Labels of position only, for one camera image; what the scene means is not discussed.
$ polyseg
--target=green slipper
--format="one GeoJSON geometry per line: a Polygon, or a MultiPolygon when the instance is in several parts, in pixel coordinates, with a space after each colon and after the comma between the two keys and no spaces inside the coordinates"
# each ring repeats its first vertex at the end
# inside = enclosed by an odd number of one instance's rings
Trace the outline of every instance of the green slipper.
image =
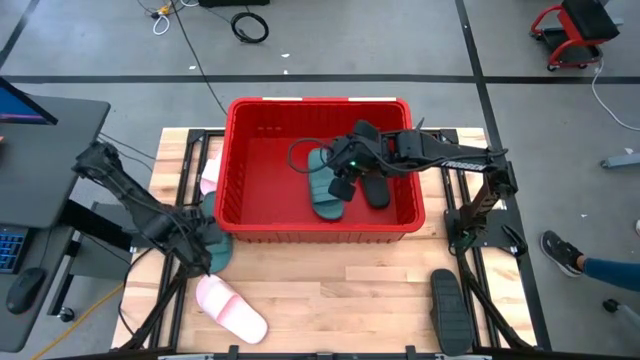
{"type": "MultiPolygon", "coordinates": [[[[324,149],[313,149],[309,153],[309,169],[322,166],[326,161],[327,151],[324,149]]],[[[329,194],[329,185],[333,179],[333,171],[329,167],[309,174],[311,206],[318,216],[326,220],[338,220],[344,214],[342,200],[329,194]]]]}
{"type": "MultiPolygon", "coordinates": [[[[216,203],[216,193],[210,192],[204,196],[200,209],[205,217],[213,216],[213,207],[216,203]]],[[[233,238],[228,233],[222,234],[222,241],[219,243],[206,246],[207,251],[211,253],[211,266],[209,271],[212,274],[222,271],[231,261],[233,255],[233,238]]]]}

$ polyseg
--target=computer monitor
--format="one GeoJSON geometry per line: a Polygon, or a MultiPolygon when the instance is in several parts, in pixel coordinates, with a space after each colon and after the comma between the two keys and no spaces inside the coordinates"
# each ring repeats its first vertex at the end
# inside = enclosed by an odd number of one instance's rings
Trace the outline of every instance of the computer monitor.
{"type": "Polygon", "coordinates": [[[0,124],[55,125],[58,120],[33,100],[0,78],[0,124]]]}

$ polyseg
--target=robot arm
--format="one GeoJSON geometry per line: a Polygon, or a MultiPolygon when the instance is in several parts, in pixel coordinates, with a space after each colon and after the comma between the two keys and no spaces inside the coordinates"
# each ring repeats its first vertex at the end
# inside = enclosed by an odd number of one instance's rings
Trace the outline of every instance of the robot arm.
{"type": "Polygon", "coordinates": [[[401,130],[380,133],[371,124],[359,120],[352,134],[338,137],[331,146],[326,165],[334,171],[329,192],[344,201],[351,201],[355,181],[368,173],[384,177],[404,176],[444,167],[481,172],[482,188],[471,203],[460,208],[459,230],[474,235],[486,227],[486,216],[501,199],[518,191],[510,162],[500,165],[496,158],[506,150],[493,151],[471,146],[449,144],[420,131],[401,130]]]}
{"type": "Polygon", "coordinates": [[[173,253],[189,277],[209,271],[211,254],[205,245],[221,239],[213,220],[199,209],[182,209],[160,203],[122,168],[118,150],[93,142],[76,158],[73,170],[109,190],[127,209],[140,235],[163,254],[173,253]]]}

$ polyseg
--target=gray concrete floor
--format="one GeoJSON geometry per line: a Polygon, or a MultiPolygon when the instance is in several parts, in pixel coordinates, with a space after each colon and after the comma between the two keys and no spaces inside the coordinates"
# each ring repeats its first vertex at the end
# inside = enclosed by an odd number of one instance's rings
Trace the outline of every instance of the gray concrete floor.
{"type": "MultiPolygon", "coordinates": [[[[148,6],[161,2],[142,0],[148,6]]],[[[585,71],[545,70],[544,53],[529,38],[537,13],[553,1],[465,1],[485,75],[592,76],[585,71]]],[[[26,8],[24,0],[0,2],[0,45],[26,8]]],[[[637,76],[640,3],[616,0],[612,16],[623,16],[622,34],[603,46],[603,76],[637,76]]],[[[231,16],[238,8],[219,9],[231,16]]],[[[228,24],[194,8],[180,14],[207,74],[422,74],[471,75],[469,57],[453,1],[272,0],[254,8],[271,27],[258,46],[240,44],[228,24]]],[[[161,37],[135,1],[41,1],[0,75],[197,75],[177,21],[161,37]]],[[[225,118],[202,83],[16,84],[39,95],[105,100],[112,104],[104,132],[155,153],[168,126],[223,126],[225,118]]],[[[228,105],[241,96],[397,96],[408,101],[414,121],[427,126],[484,127],[474,84],[445,83],[214,83],[228,105]]],[[[640,85],[602,85],[603,100],[622,119],[640,126],[640,85]]],[[[638,133],[616,125],[593,99],[588,85],[489,85],[498,130],[511,149],[517,196],[553,348],[573,352],[640,356],[637,333],[600,303],[615,297],[640,310],[637,294],[588,278],[569,279],[538,250],[539,234],[552,228],[594,257],[638,261],[640,168],[604,171],[598,162],[625,148],[640,151],[638,133]]],[[[142,185],[150,174],[125,160],[142,185]]],[[[80,181],[72,197],[85,206],[115,199],[80,181]]],[[[74,280],[68,304],[85,311],[117,283],[74,280]]],[[[118,298],[101,307],[49,357],[104,352],[116,321],[118,298]]],[[[25,349],[0,354],[24,359],[68,327],[40,316],[25,349]]]]}

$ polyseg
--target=blue jeans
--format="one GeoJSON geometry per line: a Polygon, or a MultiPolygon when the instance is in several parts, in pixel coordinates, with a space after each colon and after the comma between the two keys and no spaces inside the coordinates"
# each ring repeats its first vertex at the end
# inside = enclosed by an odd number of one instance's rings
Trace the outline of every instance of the blue jeans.
{"type": "Polygon", "coordinates": [[[640,263],[621,263],[587,258],[584,273],[611,285],[640,292],[640,263]]]}

